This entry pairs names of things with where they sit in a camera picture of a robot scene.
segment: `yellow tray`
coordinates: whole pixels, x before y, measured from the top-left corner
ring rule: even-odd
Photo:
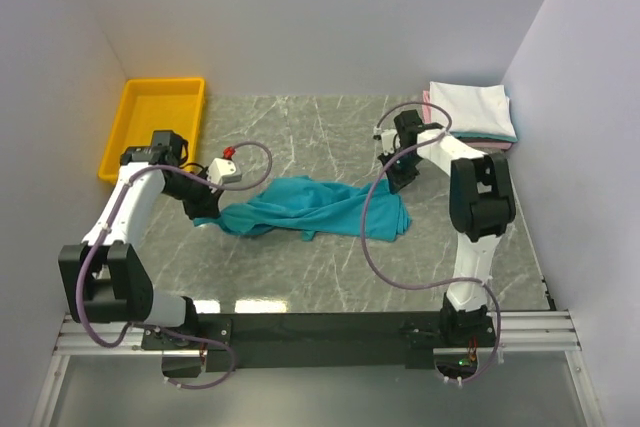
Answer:
[[[127,81],[98,177],[115,184],[120,155],[127,147],[148,145],[154,130],[173,130],[188,140],[187,162],[195,162],[204,87],[200,78]]]

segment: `white folded cloth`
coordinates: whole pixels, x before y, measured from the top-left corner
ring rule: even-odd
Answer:
[[[456,137],[518,141],[504,85],[472,87],[431,82],[429,94],[433,104],[451,115],[451,133]],[[446,117],[436,109],[431,109],[431,121],[447,125]]]

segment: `teal towel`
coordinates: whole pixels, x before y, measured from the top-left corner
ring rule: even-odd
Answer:
[[[278,178],[249,202],[224,208],[219,218],[200,218],[193,223],[217,224],[231,235],[262,235],[280,227],[301,230],[303,240],[312,240],[316,232],[358,236],[370,187],[316,182],[307,176]],[[389,192],[386,179],[381,181],[369,204],[367,237],[391,242],[410,224],[402,198]]]

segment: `gray marble table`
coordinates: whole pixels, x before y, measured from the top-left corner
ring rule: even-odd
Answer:
[[[379,172],[372,126],[389,107],[410,97],[222,97],[209,99],[200,133],[202,163],[245,139],[267,144],[271,177],[306,174],[316,180],[362,186]],[[245,181],[266,166],[264,155],[243,148],[234,159]],[[423,162],[421,175],[402,191],[413,223],[395,242],[370,242],[374,259],[392,278],[426,283],[451,277],[456,235],[448,217],[448,178]],[[221,206],[259,191],[226,192]],[[304,242],[295,231],[256,238],[194,227],[173,199],[154,206],[140,257],[157,288],[209,301],[211,311],[437,310],[444,290],[392,288],[369,269],[356,238],[317,234]],[[523,220],[502,239],[494,259],[495,289],[508,310],[546,310],[544,284]]]

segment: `red object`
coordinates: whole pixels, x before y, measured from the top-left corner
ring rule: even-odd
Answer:
[[[236,153],[236,149],[234,149],[233,147],[227,147],[226,149],[224,149],[224,152],[222,152],[222,158],[231,160],[231,158],[233,157],[233,154],[235,153]]]

